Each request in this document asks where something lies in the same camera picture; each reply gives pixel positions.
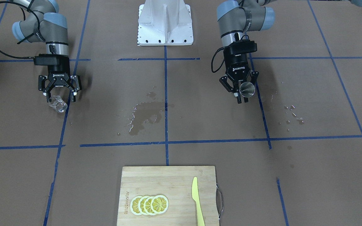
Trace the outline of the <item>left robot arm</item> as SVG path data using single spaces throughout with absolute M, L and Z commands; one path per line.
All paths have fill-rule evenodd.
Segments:
M 258 71 L 250 68 L 248 54 L 257 51 L 257 43 L 247 32 L 270 29 L 275 22 L 275 12 L 267 7 L 268 0 L 227 0 L 217 7 L 223 52 L 222 66 L 225 74 L 219 82 L 237 99 L 247 103 L 255 93 Z

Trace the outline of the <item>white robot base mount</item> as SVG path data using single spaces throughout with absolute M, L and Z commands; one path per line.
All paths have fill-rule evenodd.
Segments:
M 138 46 L 194 43 L 191 7 L 183 0 L 146 0 L 138 12 Z

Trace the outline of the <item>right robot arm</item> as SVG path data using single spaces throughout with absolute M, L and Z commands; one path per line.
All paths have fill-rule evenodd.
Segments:
M 54 87 L 67 87 L 71 101 L 76 101 L 82 90 L 78 76 L 71 75 L 69 66 L 69 38 L 66 17 L 59 14 L 59 6 L 54 0 L 14 0 L 30 14 L 12 25 L 12 32 L 18 43 L 43 42 L 46 53 L 34 57 L 34 64 L 46 66 L 48 75 L 39 75 L 38 90 L 43 92 L 47 102 L 51 101 Z

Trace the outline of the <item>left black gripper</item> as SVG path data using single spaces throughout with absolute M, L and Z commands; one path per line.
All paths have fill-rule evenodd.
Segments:
M 229 46 L 230 45 L 228 45 L 224 50 L 227 76 L 221 76 L 219 82 L 228 92 L 233 93 L 234 97 L 237 99 L 237 103 L 241 104 L 242 100 L 239 92 L 239 81 L 247 81 L 247 76 L 250 71 L 248 66 L 248 53 L 236 56 L 232 55 L 230 54 Z M 258 71 L 251 71 L 249 82 L 256 85 L 258 76 Z M 244 97 L 244 103 L 247 103 L 248 101 L 249 98 Z

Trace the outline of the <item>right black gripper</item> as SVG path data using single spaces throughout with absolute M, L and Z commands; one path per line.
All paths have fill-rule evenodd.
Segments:
M 52 101 L 51 90 L 55 86 L 65 86 L 69 89 L 71 102 L 76 102 L 77 92 L 82 90 L 78 75 L 70 76 L 69 57 L 64 55 L 46 55 L 48 76 L 39 75 L 38 89 L 46 96 L 47 102 Z

